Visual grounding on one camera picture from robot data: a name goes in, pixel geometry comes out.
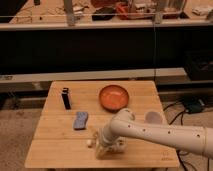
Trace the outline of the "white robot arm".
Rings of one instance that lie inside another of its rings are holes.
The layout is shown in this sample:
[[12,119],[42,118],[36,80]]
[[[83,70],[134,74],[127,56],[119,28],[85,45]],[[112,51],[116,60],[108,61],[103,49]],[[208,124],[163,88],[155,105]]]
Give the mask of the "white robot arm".
[[138,123],[128,108],[121,109],[99,130],[99,146],[107,148],[119,137],[141,139],[213,159],[213,128]]

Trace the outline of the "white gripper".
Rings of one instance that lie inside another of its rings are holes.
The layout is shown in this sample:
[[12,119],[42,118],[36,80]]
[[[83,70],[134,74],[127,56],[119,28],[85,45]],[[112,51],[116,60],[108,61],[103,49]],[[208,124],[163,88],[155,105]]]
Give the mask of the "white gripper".
[[99,129],[95,134],[95,157],[97,159],[103,159],[107,154],[120,154],[125,151],[126,140],[123,137],[119,137],[112,143],[108,143],[104,138],[103,131]]

